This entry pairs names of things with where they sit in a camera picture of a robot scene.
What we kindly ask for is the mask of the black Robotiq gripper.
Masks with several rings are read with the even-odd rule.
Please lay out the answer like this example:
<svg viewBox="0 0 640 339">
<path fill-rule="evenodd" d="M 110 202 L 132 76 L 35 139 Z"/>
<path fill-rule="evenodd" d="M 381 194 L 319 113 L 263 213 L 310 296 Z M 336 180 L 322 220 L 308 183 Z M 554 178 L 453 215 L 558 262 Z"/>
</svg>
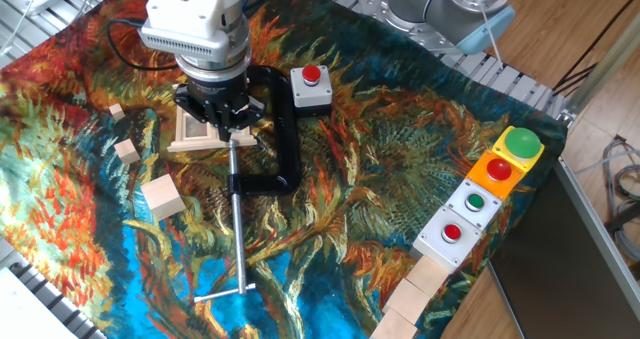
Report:
<svg viewBox="0 0 640 339">
<path fill-rule="evenodd" d="M 264 104 L 249 101 L 245 76 L 219 82 L 189 78 L 187 86 L 176 89 L 174 101 L 201 123 L 208 123 L 218 132 L 220 140 L 234 131 L 253 125 L 264 116 Z"/>
</svg>

